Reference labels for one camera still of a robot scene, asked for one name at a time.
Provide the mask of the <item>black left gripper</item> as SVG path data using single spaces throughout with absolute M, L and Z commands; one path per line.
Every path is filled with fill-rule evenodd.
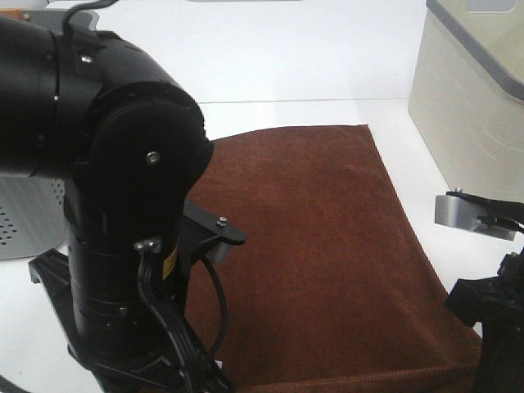
M 50 250 L 29 262 L 34 283 L 44 286 L 65 333 L 70 355 L 97 379 L 105 392 L 137 392 L 143 387 L 164 392 L 233 392 L 228 379 L 194 332 L 178 306 L 162 302 L 150 286 L 151 254 L 141 255 L 138 294 L 160 326 L 160 341 L 141 355 L 103 357 L 97 345 L 84 340 L 75 324 L 67 257 Z

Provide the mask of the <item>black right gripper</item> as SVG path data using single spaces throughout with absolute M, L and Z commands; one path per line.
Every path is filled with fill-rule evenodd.
M 475 392 L 523 392 L 523 254 L 507 254 L 494 277 L 459 279 L 446 306 L 466 326 L 481 324 Z

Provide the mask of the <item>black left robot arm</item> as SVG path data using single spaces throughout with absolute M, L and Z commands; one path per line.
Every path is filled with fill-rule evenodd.
M 187 201 L 214 150 L 201 110 L 73 15 L 60 32 L 1 19 L 1 173 L 65 182 L 68 251 L 33 259 L 31 278 L 105 392 L 232 392 L 184 315 L 192 266 L 246 239 Z

